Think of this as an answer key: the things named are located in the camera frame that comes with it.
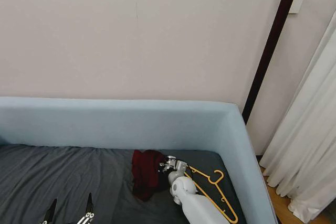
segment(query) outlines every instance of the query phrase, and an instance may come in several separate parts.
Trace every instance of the red garment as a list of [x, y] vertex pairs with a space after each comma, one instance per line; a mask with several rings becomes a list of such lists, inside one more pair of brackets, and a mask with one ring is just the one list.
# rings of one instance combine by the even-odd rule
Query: red garment
[[158, 172], [159, 163], [165, 156], [158, 151], [147, 150], [143, 153], [135, 150], [132, 158], [132, 174], [134, 177], [133, 194], [143, 200], [149, 200], [159, 190], [169, 186], [166, 175]]

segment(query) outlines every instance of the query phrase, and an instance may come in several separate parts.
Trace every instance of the mattress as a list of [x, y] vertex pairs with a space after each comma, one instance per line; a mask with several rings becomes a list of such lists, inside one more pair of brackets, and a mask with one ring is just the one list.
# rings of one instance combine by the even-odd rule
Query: mattress
[[[219, 183], [238, 216], [246, 223], [239, 200], [221, 157], [209, 151], [165, 151], [188, 162], [202, 172], [224, 172]], [[77, 222], [85, 214], [92, 193], [93, 223], [188, 223], [180, 206], [168, 190], [154, 194], [148, 202], [132, 195], [132, 150], [91, 147], [44, 147], [21, 144], [0, 147], [1, 223], [32, 224], [43, 220], [53, 199], [57, 198], [55, 224]], [[220, 195], [207, 179], [194, 174], [194, 180], [218, 203]]]

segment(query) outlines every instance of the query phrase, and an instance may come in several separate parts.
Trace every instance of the black metal frame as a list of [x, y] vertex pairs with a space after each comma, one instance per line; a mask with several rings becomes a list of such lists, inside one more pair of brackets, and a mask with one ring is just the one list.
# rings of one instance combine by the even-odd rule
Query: black metal frame
[[260, 90], [262, 81], [265, 77], [268, 65], [271, 61], [275, 47], [280, 38], [281, 31], [283, 29], [283, 26], [285, 25], [285, 21], [287, 19], [292, 3], [293, 3], [293, 0], [281, 0], [280, 1], [278, 11], [273, 21], [273, 25], [268, 35], [268, 39], [267, 39], [264, 51], [261, 55], [261, 59], [259, 62], [257, 72], [254, 76], [252, 86], [248, 94], [246, 103], [245, 103], [245, 107], [243, 110], [243, 119], [245, 123], [247, 123], [250, 117], [250, 114], [253, 109], [254, 103], [257, 99], [258, 92]]

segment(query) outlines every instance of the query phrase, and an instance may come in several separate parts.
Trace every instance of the wall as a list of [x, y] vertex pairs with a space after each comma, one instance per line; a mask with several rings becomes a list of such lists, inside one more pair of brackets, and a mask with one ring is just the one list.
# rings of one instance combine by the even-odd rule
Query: wall
[[286, 20], [247, 124], [258, 155], [265, 151], [336, 10], [335, 0], [304, 0]]
[[235, 102], [279, 0], [0, 0], [0, 95]]

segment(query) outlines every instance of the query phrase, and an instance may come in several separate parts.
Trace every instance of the sheer curtain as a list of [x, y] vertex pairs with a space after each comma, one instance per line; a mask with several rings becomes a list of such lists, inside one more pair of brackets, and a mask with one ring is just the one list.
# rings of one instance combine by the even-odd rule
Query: sheer curtain
[[304, 223], [336, 197], [336, 13], [260, 165]]

